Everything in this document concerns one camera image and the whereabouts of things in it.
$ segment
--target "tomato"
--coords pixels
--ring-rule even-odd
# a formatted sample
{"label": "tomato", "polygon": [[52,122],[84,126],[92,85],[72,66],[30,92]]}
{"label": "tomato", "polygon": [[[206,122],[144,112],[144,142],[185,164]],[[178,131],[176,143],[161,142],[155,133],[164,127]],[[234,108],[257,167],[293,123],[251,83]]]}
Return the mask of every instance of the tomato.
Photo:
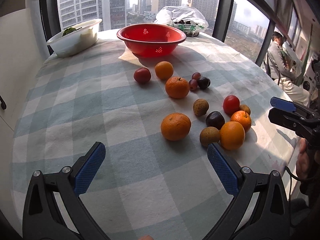
{"label": "tomato", "polygon": [[145,67],[138,68],[134,74],[133,78],[135,81],[137,81],[139,84],[145,84],[151,79],[151,73],[150,70],[148,70]]}
{"label": "tomato", "polygon": [[227,96],[223,101],[223,110],[226,114],[233,114],[239,111],[240,100],[234,95]]}

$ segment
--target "white plastic bag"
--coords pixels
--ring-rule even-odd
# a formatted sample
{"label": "white plastic bag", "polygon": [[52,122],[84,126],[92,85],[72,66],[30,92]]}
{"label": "white plastic bag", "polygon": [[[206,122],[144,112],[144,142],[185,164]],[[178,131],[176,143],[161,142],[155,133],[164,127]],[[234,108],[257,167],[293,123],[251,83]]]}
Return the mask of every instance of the white plastic bag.
{"label": "white plastic bag", "polygon": [[203,32],[209,26],[201,12],[196,8],[184,6],[163,7],[156,15],[154,23],[169,25],[187,33]]}

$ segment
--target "orange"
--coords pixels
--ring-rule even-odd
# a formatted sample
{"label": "orange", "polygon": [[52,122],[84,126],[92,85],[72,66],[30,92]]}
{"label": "orange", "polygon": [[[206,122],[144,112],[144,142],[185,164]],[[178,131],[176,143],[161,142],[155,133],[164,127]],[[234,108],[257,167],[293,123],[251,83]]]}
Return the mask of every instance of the orange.
{"label": "orange", "polygon": [[235,112],[231,116],[230,121],[239,122],[243,126],[243,129],[244,129],[245,132],[250,130],[251,118],[250,118],[250,115],[245,111],[237,111],[237,112]]}
{"label": "orange", "polygon": [[165,83],[165,91],[172,98],[185,98],[190,91],[189,82],[184,78],[171,77]]}
{"label": "orange", "polygon": [[173,75],[173,66],[168,61],[161,61],[155,66],[156,76],[161,80],[167,80]]}
{"label": "orange", "polygon": [[235,121],[226,122],[220,130],[221,146],[227,150],[236,150],[244,142],[243,126]]}
{"label": "orange", "polygon": [[189,117],[182,113],[167,115],[160,126],[163,137],[170,141],[179,141],[185,138],[190,128],[191,121]]}

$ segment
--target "checkered tablecloth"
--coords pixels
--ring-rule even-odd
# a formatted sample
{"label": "checkered tablecloth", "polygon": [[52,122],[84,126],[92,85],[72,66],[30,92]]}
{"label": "checkered tablecloth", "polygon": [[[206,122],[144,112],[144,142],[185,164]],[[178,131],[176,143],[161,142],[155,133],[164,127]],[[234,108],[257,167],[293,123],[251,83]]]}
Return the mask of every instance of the checkered tablecloth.
{"label": "checkered tablecloth", "polygon": [[[58,172],[84,155],[95,141],[106,146],[106,158],[86,194],[80,196],[92,217],[112,240],[202,239],[222,215],[228,195],[207,160],[199,134],[205,116],[192,105],[205,98],[208,113],[222,110],[230,94],[251,108],[252,129],[244,145],[228,152],[255,172],[283,173],[296,145],[294,132],[268,120],[270,98],[289,100],[252,61],[216,39],[187,38],[161,58],[135,57],[122,41],[101,33],[93,47],[69,58],[52,55],[37,74],[18,120],[13,145],[13,196],[22,219],[28,183],[35,170]],[[204,91],[172,99],[154,72],[167,60],[174,75],[189,80],[194,72],[210,78]],[[134,71],[150,69],[152,79],[138,85]],[[191,122],[189,135],[165,140],[160,123],[181,112]]]}

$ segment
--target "red plastic bowl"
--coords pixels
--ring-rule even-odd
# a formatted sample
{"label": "red plastic bowl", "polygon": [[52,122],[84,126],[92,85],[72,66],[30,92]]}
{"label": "red plastic bowl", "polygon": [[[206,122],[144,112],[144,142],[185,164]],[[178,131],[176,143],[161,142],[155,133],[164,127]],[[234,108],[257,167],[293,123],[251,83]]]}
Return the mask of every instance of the red plastic bowl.
{"label": "red plastic bowl", "polygon": [[143,57],[159,57],[170,54],[186,35],[173,27],[160,24],[134,24],[122,28],[117,37],[133,53]]}

